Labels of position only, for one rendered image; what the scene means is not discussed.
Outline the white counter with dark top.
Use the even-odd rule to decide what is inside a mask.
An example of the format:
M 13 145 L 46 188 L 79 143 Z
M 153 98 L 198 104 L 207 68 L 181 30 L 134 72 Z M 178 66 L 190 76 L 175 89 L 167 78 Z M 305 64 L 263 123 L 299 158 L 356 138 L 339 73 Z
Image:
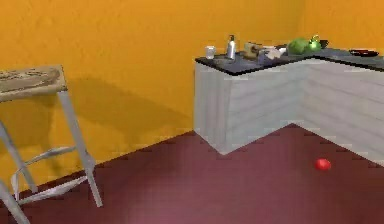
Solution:
M 384 57 L 323 49 L 195 61 L 194 130 L 222 155 L 295 124 L 384 166 Z

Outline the silver bottle with dark cap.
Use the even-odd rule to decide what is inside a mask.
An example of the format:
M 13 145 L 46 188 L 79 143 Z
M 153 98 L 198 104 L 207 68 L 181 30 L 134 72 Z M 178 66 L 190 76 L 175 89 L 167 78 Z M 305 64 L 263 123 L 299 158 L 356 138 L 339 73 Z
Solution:
M 236 56 L 235 36 L 230 35 L 229 36 L 229 42 L 227 44 L 227 57 L 231 60 L 234 60 L 235 56 Z

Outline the brown bread loaf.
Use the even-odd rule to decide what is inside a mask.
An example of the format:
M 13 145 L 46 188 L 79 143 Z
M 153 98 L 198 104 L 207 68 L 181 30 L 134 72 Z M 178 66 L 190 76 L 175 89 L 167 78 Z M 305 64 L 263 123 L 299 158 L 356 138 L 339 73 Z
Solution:
M 244 44 L 243 56 L 247 59 L 256 59 L 261 49 L 262 49 L 262 46 L 260 44 L 247 42 Z

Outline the white and blue cloth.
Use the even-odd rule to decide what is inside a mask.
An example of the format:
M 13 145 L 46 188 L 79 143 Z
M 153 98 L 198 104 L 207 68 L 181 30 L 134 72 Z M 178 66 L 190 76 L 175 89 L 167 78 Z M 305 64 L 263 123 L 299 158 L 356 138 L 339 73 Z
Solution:
M 279 59 L 285 53 L 285 49 L 279 50 L 275 47 L 262 48 L 258 54 L 258 63 L 267 64 Z

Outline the green lettuce head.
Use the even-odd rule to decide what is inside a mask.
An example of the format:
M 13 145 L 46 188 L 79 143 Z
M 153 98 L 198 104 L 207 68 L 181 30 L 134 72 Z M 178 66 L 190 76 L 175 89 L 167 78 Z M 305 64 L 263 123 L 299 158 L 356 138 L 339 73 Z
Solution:
M 304 38 L 296 38 L 287 45 L 287 50 L 290 54 L 303 54 L 309 44 L 309 41 Z

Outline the green kettle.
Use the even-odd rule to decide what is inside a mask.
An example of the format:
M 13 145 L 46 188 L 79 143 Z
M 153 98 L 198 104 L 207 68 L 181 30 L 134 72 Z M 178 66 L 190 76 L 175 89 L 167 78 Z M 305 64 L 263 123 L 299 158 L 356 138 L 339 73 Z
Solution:
M 320 37 L 318 35 L 314 35 L 309 41 L 309 49 L 311 51 L 318 51 L 321 49 Z

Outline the red tomato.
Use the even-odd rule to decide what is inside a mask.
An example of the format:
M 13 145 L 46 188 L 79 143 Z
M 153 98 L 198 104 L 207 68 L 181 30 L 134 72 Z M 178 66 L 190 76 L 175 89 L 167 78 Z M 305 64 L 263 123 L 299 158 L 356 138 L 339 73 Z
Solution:
M 331 162 L 325 158 L 319 158 L 315 161 L 315 168 L 321 171 L 330 170 Z

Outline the wooden stool with grey legs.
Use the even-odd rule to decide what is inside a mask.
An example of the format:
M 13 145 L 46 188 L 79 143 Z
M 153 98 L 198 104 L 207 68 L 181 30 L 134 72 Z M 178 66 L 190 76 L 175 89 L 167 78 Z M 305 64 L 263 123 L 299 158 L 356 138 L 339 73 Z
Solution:
M 96 162 L 86 148 L 68 93 L 63 66 L 51 65 L 0 71 L 0 103 L 45 94 L 56 94 L 58 96 L 75 145 L 51 148 L 30 160 L 24 161 L 17 151 L 5 125 L 0 120 L 0 140 L 5 145 L 17 167 L 17 170 L 11 177 L 13 192 L 10 192 L 5 183 L 0 179 L 0 200 L 17 224 L 30 224 L 29 219 L 21 209 L 21 205 L 63 195 L 85 181 L 90 186 L 96 206 L 103 206 L 94 177 Z M 28 170 L 28 166 L 41 160 L 73 151 L 78 152 L 85 174 L 53 188 L 39 191 Z

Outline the black pan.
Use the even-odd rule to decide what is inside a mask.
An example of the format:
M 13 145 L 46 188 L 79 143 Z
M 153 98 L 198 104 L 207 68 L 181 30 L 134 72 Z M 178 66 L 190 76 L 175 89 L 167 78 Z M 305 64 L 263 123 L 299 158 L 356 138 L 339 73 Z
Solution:
M 360 57 L 376 57 L 379 55 L 379 52 L 368 49 L 350 49 L 349 53 L 353 56 Z

